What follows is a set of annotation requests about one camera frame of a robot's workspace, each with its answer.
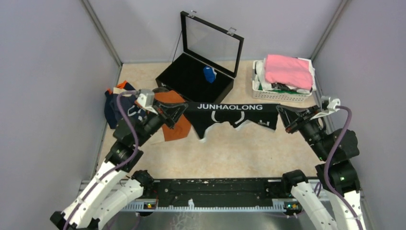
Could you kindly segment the black display case glass lid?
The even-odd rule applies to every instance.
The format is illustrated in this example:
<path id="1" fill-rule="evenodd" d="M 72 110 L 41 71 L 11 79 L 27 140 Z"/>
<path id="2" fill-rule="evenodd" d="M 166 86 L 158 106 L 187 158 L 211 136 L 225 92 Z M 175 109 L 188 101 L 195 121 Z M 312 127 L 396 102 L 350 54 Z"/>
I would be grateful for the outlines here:
<path id="1" fill-rule="evenodd" d="M 187 101 L 220 103 L 234 87 L 244 38 L 236 29 L 224 29 L 199 18 L 193 12 L 180 12 L 182 52 L 156 77 L 159 87 L 174 90 Z M 217 72 L 213 83 L 206 81 L 203 68 Z"/>

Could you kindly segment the orange underwear cream waistband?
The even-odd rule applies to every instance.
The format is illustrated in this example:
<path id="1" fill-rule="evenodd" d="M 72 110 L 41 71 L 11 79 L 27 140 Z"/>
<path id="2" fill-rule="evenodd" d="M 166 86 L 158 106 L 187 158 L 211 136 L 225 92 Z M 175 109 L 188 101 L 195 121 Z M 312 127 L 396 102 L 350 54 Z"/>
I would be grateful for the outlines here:
<path id="1" fill-rule="evenodd" d="M 183 103 L 185 100 L 175 91 L 157 92 L 155 99 L 162 103 Z M 167 125 L 162 127 L 165 141 L 173 141 L 182 139 L 188 136 L 191 129 L 190 122 L 182 115 L 174 128 L 169 128 Z"/>

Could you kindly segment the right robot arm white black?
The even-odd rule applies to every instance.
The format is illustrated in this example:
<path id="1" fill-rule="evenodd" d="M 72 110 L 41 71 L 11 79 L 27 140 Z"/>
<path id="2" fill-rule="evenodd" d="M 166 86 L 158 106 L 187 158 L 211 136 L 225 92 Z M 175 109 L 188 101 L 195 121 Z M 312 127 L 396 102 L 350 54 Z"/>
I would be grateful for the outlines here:
<path id="1" fill-rule="evenodd" d="M 361 184 L 350 159 L 359 155 L 358 139 L 349 130 L 352 111 L 341 105 L 338 98 L 324 96 L 320 106 L 296 108 L 286 105 L 276 107 L 285 131 L 299 132 L 322 161 L 315 166 L 319 189 L 323 189 L 331 203 L 330 214 L 313 191 L 308 178 L 301 170 L 282 175 L 281 192 L 294 197 L 318 230 L 364 230 L 361 209 Z M 340 110 L 347 112 L 343 128 L 326 132 L 326 124 L 319 121 Z"/>

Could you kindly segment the olive grey underwear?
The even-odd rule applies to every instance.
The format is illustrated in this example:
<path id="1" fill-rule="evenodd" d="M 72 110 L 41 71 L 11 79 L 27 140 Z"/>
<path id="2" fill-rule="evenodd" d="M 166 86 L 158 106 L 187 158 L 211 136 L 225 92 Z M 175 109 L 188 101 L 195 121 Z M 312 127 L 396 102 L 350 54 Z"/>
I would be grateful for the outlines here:
<path id="1" fill-rule="evenodd" d="M 153 93 L 161 93 L 161 92 L 169 92 L 169 89 L 165 88 L 165 87 L 157 87 L 154 88 Z"/>

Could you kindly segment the navy underwear orange waistband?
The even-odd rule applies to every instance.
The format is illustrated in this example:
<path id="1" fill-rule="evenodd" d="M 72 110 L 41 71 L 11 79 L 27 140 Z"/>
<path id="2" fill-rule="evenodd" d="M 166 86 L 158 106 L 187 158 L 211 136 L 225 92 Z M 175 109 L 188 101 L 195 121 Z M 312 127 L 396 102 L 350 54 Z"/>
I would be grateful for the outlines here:
<path id="1" fill-rule="evenodd" d="M 122 115 L 118 109 L 115 108 L 116 99 L 113 90 L 108 88 L 105 93 L 106 97 L 104 105 L 104 116 L 110 129 L 115 129 L 117 123 L 122 119 Z"/>

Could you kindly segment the dark blue underwear cream waistband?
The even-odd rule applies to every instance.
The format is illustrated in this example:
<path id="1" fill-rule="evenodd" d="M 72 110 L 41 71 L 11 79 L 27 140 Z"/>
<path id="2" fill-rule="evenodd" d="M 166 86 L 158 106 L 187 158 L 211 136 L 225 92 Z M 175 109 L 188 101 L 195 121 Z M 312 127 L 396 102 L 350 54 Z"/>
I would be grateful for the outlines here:
<path id="1" fill-rule="evenodd" d="M 117 96 L 124 91 L 134 90 L 135 88 L 132 87 L 132 85 L 125 86 L 124 88 L 115 87 L 113 89 L 113 99 L 110 102 L 110 106 L 113 109 L 114 118 L 117 122 L 123 118 L 117 105 Z M 124 95 L 120 97 L 121 106 L 127 113 L 128 117 L 133 117 L 142 121 L 146 116 L 146 112 L 135 103 L 136 99 L 137 97 L 135 95 Z"/>

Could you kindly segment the black underwear white trim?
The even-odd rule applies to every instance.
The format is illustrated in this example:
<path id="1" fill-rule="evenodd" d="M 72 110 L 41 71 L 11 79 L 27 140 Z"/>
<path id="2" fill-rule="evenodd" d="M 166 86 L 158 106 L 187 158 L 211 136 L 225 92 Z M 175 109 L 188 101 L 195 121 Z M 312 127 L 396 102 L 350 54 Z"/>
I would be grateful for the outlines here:
<path id="1" fill-rule="evenodd" d="M 200 141 L 206 140 L 208 130 L 215 124 L 229 123 L 240 130 L 252 122 L 274 131 L 278 122 L 277 103 L 188 103 L 183 115 L 191 123 Z"/>

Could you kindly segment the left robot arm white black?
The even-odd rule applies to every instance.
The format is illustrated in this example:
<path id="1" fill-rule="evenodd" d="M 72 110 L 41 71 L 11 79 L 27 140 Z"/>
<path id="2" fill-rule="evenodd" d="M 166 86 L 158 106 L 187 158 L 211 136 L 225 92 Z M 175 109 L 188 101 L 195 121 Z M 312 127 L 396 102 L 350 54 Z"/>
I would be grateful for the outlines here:
<path id="1" fill-rule="evenodd" d="M 142 121 L 130 118 L 123 109 L 121 98 L 128 95 L 135 96 L 137 104 L 146 111 Z M 123 117 L 114 132 L 116 142 L 85 189 L 67 208 L 51 215 L 50 221 L 59 230 L 101 230 L 131 201 L 150 197 L 153 178 L 146 171 L 136 172 L 126 185 L 111 191 L 143 155 L 139 147 L 163 125 L 174 128 L 188 108 L 187 103 L 162 103 L 148 89 L 121 92 L 116 104 Z"/>

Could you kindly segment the royal blue underwear white trim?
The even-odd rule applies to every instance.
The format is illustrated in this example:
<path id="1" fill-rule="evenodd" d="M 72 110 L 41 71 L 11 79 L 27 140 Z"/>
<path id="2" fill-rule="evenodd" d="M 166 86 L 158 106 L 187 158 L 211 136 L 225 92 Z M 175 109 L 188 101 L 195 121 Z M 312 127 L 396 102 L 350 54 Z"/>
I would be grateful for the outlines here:
<path id="1" fill-rule="evenodd" d="M 213 83 L 216 79 L 217 72 L 214 68 L 210 66 L 205 66 L 203 68 L 203 74 L 207 82 Z"/>

